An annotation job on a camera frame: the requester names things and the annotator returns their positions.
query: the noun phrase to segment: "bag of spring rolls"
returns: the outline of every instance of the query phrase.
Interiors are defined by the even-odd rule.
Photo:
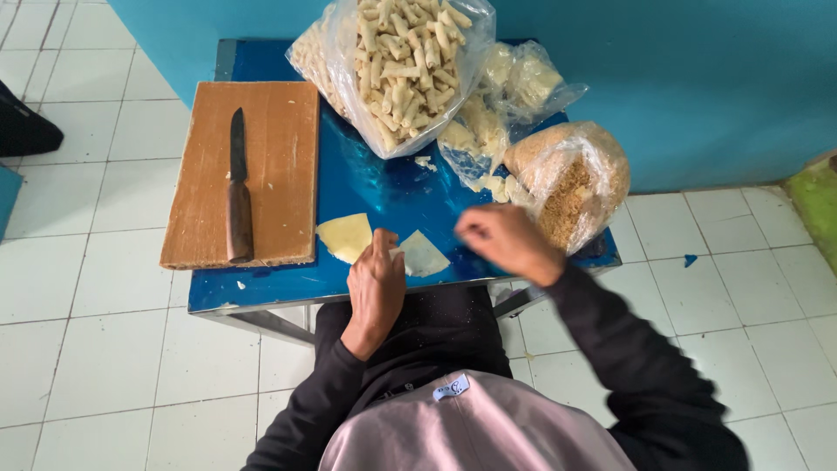
[[[439,134],[439,151],[465,187],[496,193],[491,175],[506,149],[587,89],[565,82],[542,45],[497,42],[474,93]]]
[[[442,132],[495,40],[486,0],[335,0],[285,56],[386,159]]]

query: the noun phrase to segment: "knife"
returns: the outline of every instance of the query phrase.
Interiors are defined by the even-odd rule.
[[[230,263],[253,260],[253,219],[247,179],[244,110],[233,114],[229,130],[229,191],[227,193],[227,258]]]

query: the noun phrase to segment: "plastic bag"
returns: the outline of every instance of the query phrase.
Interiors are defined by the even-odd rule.
[[[465,187],[480,191],[512,143],[587,89],[567,84],[540,44],[496,43],[476,90],[439,135],[439,151]]]
[[[504,163],[516,176],[506,191],[524,206],[550,243],[572,255],[607,227],[630,187],[616,139],[595,122],[565,122],[510,148]]]
[[[431,143],[456,114],[465,98],[473,92],[485,58],[495,42],[496,13],[487,1],[452,0],[450,4],[472,22],[470,28],[460,30],[465,37],[465,45],[461,45],[455,53],[459,84],[453,98],[447,102],[444,113],[435,116],[415,136],[394,148],[388,148],[376,115],[372,114],[358,90],[359,79],[355,70],[355,52],[358,47],[357,0],[335,0],[326,6],[322,17],[293,43],[285,56],[306,80],[317,86],[329,104],[360,132],[363,140],[380,158],[410,155]]]

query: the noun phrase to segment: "wooden cutting board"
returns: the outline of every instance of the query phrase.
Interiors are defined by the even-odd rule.
[[[307,82],[200,82],[160,265],[231,267],[227,260],[229,131],[244,109],[253,261],[314,261],[320,100]]]

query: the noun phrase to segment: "black bag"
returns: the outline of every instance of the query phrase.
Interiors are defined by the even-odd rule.
[[[30,110],[0,81],[0,157],[57,150],[64,133]]]

